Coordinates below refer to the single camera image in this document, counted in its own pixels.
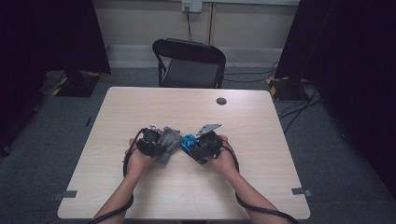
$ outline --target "chair backrest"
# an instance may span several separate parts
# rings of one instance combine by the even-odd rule
[[[221,64],[222,71],[226,63],[221,50],[203,43],[164,38],[155,41],[152,49],[160,63],[162,62],[160,56],[163,56],[185,61]]]

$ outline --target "chair seat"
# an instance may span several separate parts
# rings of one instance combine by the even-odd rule
[[[163,78],[164,86],[216,88],[220,65],[172,59]]]

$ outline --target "black folding chair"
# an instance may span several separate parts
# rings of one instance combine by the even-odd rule
[[[221,88],[226,59],[219,49],[171,38],[155,41],[152,49],[158,59],[160,87]],[[167,67],[163,57],[171,59]]]

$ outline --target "table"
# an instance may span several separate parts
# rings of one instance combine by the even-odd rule
[[[225,105],[217,103],[226,99]],[[221,123],[240,173],[279,210],[306,219],[310,211],[290,151],[267,91],[166,88],[110,88],[67,190],[60,218],[92,218],[122,176],[128,139],[154,124],[196,134],[205,124]],[[200,165],[181,149],[166,165],[155,162],[134,191],[127,218],[176,220],[248,219],[234,191],[210,164]]]

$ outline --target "hand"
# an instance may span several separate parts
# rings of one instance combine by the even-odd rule
[[[220,135],[219,137],[221,138],[222,144],[224,146],[226,146],[227,148],[231,148],[231,146],[228,144],[228,138],[226,136]],[[220,154],[216,159],[214,159],[213,157],[206,157],[206,159],[222,175],[229,175],[237,172],[235,163],[233,162],[233,156],[225,147],[222,147],[220,149]]]
[[[129,139],[129,145],[131,145],[133,142],[133,138]],[[136,143],[132,148],[136,148],[136,150],[134,150],[128,160],[126,175],[141,175],[147,168],[149,168],[149,166],[156,160],[156,158],[152,158],[141,153],[140,150],[137,149]]]

